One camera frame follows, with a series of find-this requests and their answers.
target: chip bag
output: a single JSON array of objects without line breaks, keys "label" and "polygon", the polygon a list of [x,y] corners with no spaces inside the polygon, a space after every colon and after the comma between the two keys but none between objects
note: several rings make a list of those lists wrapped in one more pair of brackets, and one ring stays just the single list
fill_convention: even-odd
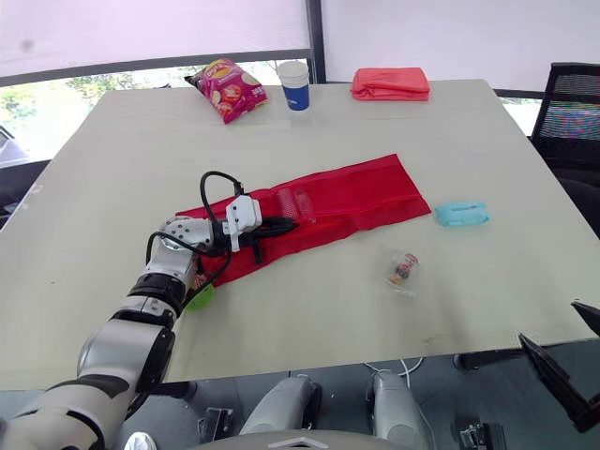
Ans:
[{"label": "chip bag", "polygon": [[229,59],[218,59],[185,80],[202,92],[229,124],[268,100],[264,87]]}]

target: green object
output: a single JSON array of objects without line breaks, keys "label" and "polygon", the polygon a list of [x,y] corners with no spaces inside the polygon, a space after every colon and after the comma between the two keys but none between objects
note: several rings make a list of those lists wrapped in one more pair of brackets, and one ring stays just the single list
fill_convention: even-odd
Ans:
[{"label": "green object", "polygon": [[212,284],[209,284],[204,289],[196,294],[194,298],[190,300],[190,302],[186,306],[186,311],[199,311],[208,306],[211,299],[213,298],[213,293],[215,292],[215,287]]}]

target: black wire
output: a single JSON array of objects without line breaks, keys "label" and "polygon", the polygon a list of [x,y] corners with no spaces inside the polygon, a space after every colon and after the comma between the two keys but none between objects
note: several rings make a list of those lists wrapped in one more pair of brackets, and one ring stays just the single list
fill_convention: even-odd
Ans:
[{"label": "black wire", "polygon": [[210,207],[210,203],[208,202],[208,199],[206,198],[205,185],[206,185],[206,179],[209,176],[220,176],[221,178],[225,178],[225,179],[231,181],[233,183],[233,190],[235,192],[235,197],[243,194],[244,189],[242,188],[242,184],[239,181],[237,181],[231,175],[224,173],[224,172],[210,171],[210,172],[205,173],[202,176],[202,178],[200,179],[200,197],[202,199],[202,206],[204,206],[204,209],[206,210],[206,214],[208,214],[208,217],[211,219],[211,221],[213,223],[217,223],[217,217],[215,216],[215,213],[213,213],[213,210]]},{"label": "black wire", "polygon": [[203,289],[206,288],[206,286],[208,286],[210,283],[215,281],[217,279],[217,277],[225,271],[225,269],[227,268],[227,266],[229,265],[229,263],[231,261],[232,261],[232,248],[227,246],[227,260],[225,260],[225,263],[223,265],[221,265],[219,267],[219,269],[213,275],[211,275],[209,278],[207,278],[206,281],[198,287],[198,289],[187,292],[186,299],[182,302],[181,308],[185,308],[188,305],[188,303],[191,302],[192,299],[196,295],[201,293],[203,291]]},{"label": "black wire", "polygon": [[211,275],[209,278],[207,278],[203,284],[201,284],[197,289],[193,290],[193,291],[189,291],[186,295],[186,299],[184,300],[184,302],[182,303],[182,308],[185,308],[189,302],[191,302],[191,300],[198,295],[204,288],[206,288],[208,285],[210,285],[213,281],[215,281],[217,279],[217,277],[219,277],[227,268],[227,266],[229,265],[229,263],[232,261],[232,247],[231,244],[227,244],[227,240],[225,239],[225,233],[223,232],[223,228],[218,226],[218,221],[217,221],[217,217],[215,216],[215,213],[213,212],[213,210],[210,207],[210,203],[208,202],[208,199],[206,198],[206,180],[208,179],[209,176],[220,176],[221,178],[225,178],[229,181],[231,181],[233,183],[233,191],[234,191],[234,195],[235,197],[244,194],[244,188],[242,187],[242,183],[240,183],[239,181],[237,181],[235,178],[233,178],[231,175],[224,173],[224,172],[218,172],[218,171],[210,171],[205,173],[202,178],[200,179],[200,197],[202,199],[202,206],[204,207],[204,210],[206,211],[206,214],[208,215],[208,218],[210,219],[211,223],[213,224],[217,224],[216,227],[213,228],[213,230],[216,231],[216,233],[219,234],[220,240],[222,242],[225,242],[225,248],[227,249],[227,259],[225,260],[225,263],[223,265],[221,265],[219,267],[219,269],[213,274]]},{"label": "black wire", "polygon": [[190,244],[182,241],[181,239],[177,239],[176,237],[171,236],[170,234],[166,234],[165,232],[153,232],[152,234],[150,234],[150,237],[148,238],[148,244],[146,245],[146,265],[148,263],[150,263],[150,259],[152,258],[152,244],[154,243],[154,239],[156,237],[162,237],[164,239],[169,239],[170,241],[173,241],[175,244],[188,249],[192,253],[202,254],[202,252],[199,249],[191,246]]}]

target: white curtain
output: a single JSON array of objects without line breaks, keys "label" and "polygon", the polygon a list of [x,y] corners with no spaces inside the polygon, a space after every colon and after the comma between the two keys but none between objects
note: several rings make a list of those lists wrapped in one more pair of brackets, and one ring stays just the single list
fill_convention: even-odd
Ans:
[{"label": "white curtain", "polygon": [[307,48],[304,0],[0,0],[0,77]]},{"label": "white curtain", "polygon": [[328,81],[420,67],[543,91],[553,61],[600,63],[600,0],[322,0]]}]

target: plastic bag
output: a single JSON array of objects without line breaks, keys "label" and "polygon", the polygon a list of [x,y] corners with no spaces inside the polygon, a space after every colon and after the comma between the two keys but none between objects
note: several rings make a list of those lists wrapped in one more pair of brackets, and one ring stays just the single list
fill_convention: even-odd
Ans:
[{"label": "plastic bag", "polygon": [[263,85],[229,59],[213,61],[185,80],[202,92],[225,124],[269,101]]},{"label": "plastic bag", "polygon": [[416,278],[419,260],[412,253],[396,250],[389,265],[385,282],[393,286],[394,291],[410,298],[416,297]]}]

